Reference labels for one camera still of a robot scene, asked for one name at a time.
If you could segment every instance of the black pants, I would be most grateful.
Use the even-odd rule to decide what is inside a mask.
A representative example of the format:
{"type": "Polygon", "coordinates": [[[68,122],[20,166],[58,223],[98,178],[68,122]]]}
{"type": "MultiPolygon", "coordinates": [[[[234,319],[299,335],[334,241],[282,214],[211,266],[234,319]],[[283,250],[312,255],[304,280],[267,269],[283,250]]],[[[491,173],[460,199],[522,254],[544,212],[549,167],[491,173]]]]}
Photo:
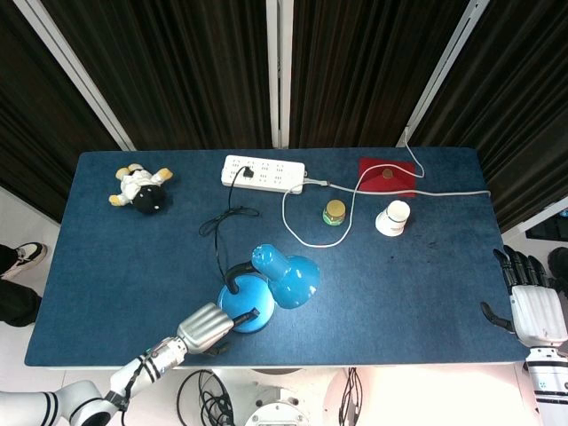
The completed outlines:
{"type": "Polygon", "coordinates": [[[18,252],[0,244],[0,274],[8,271],[18,260],[18,252]]]}
{"type": "MultiPolygon", "coordinates": [[[[0,273],[8,271],[18,260],[13,248],[0,244],[0,273]]],[[[42,298],[31,288],[0,280],[0,321],[24,327],[36,320],[42,298]]]]}

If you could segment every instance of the stuffed toy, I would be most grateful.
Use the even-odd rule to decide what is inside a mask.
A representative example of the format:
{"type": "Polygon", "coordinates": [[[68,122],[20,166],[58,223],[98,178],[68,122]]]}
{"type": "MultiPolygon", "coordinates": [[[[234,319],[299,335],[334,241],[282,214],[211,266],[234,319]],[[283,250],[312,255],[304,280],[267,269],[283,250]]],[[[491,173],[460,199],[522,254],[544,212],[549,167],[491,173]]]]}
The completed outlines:
{"type": "Polygon", "coordinates": [[[150,214],[162,207],[166,193],[160,186],[170,179],[173,173],[164,168],[151,175],[141,165],[131,164],[118,169],[115,176],[121,181],[122,193],[108,197],[110,203],[117,207],[130,203],[137,210],[150,214]]]}

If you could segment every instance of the white robotic hand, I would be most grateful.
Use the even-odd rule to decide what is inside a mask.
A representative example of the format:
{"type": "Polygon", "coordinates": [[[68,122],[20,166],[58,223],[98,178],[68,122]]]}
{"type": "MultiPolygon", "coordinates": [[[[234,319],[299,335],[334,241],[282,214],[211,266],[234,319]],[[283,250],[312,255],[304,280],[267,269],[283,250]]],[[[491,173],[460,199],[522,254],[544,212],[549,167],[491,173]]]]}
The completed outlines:
{"type": "Polygon", "coordinates": [[[557,351],[568,332],[558,294],[536,258],[508,246],[505,252],[508,256],[493,251],[503,270],[513,321],[496,316],[486,302],[481,310],[491,323],[531,348],[526,365],[543,425],[568,425],[568,359],[557,351]]]}
{"type": "Polygon", "coordinates": [[[254,319],[256,310],[230,319],[215,304],[206,304],[168,337],[118,370],[110,391],[102,398],[92,382],[70,384],[56,392],[0,392],[4,426],[52,426],[60,417],[71,426],[104,426],[117,411],[125,412],[130,399],[181,364],[187,353],[215,353],[212,346],[233,327],[254,319]]]}

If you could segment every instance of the white cable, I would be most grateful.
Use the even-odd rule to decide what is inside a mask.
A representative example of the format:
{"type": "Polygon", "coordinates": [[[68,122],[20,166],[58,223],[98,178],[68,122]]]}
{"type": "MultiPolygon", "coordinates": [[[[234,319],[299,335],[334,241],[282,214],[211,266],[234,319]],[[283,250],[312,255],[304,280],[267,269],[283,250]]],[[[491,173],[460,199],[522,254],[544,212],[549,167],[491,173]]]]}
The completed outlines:
{"type": "Polygon", "coordinates": [[[453,196],[461,196],[461,195],[480,195],[483,193],[489,194],[491,195],[491,193],[489,191],[470,191],[470,192],[459,192],[459,193],[429,193],[427,191],[419,191],[417,189],[405,189],[405,190],[400,190],[400,191],[383,191],[383,192],[368,192],[368,191],[358,191],[359,186],[361,185],[361,182],[363,180],[363,177],[370,171],[373,169],[378,169],[380,167],[392,167],[394,169],[398,169],[401,170],[403,172],[405,172],[407,175],[411,175],[414,176],[415,178],[424,178],[424,167],[420,164],[420,162],[416,159],[416,157],[414,156],[414,153],[411,151],[410,146],[408,146],[408,143],[406,141],[406,135],[408,133],[408,128],[405,128],[405,146],[406,149],[408,150],[408,152],[410,153],[410,155],[412,156],[412,158],[414,159],[414,161],[416,162],[416,164],[418,164],[420,166],[420,169],[422,170],[422,174],[421,175],[416,175],[414,174],[412,171],[408,171],[406,169],[403,169],[402,167],[399,167],[395,164],[377,164],[375,166],[369,167],[368,169],[366,169],[362,174],[361,177],[359,178],[359,181],[357,182],[357,184],[355,185],[355,189],[350,189],[350,188],[345,188],[343,186],[339,186],[339,185],[334,185],[330,182],[328,182],[327,180],[316,180],[316,179],[309,179],[306,178],[304,179],[304,182],[302,184],[298,184],[295,186],[292,186],[291,188],[289,188],[284,195],[282,195],[282,222],[284,222],[284,226],[286,226],[286,229],[289,230],[289,232],[294,235],[294,237],[300,241],[302,244],[304,244],[306,247],[310,247],[312,249],[329,249],[331,247],[334,247],[336,245],[338,245],[339,243],[341,243],[345,237],[347,236],[347,234],[349,233],[349,231],[351,230],[351,225],[353,224],[353,211],[355,210],[355,196],[360,193],[363,195],[396,195],[396,194],[400,194],[400,193],[419,193],[421,195],[428,195],[430,197],[453,197],[453,196]],[[341,238],[339,240],[337,240],[336,242],[331,242],[329,244],[310,244],[309,242],[305,242],[304,240],[302,240],[297,233],[295,233],[292,228],[290,228],[290,226],[288,225],[288,222],[286,221],[286,197],[288,196],[288,194],[292,191],[294,191],[297,187],[302,186],[302,185],[319,185],[319,186],[329,186],[331,188],[335,188],[335,189],[339,189],[341,191],[346,191],[348,193],[353,193],[353,197],[351,198],[351,212],[349,214],[349,225],[347,226],[347,229],[345,230],[345,232],[343,233],[343,235],[341,236],[341,238]]]}

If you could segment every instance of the toy's head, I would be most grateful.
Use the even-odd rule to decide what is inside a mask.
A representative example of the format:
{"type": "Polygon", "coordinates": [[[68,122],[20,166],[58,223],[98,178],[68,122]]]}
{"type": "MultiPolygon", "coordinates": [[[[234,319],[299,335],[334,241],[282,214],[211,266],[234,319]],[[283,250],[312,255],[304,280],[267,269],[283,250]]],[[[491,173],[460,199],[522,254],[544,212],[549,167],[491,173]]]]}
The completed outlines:
{"type": "Polygon", "coordinates": [[[162,208],[165,199],[166,193],[158,185],[143,185],[132,204],[142,213],[152,214],[162,208]]]}

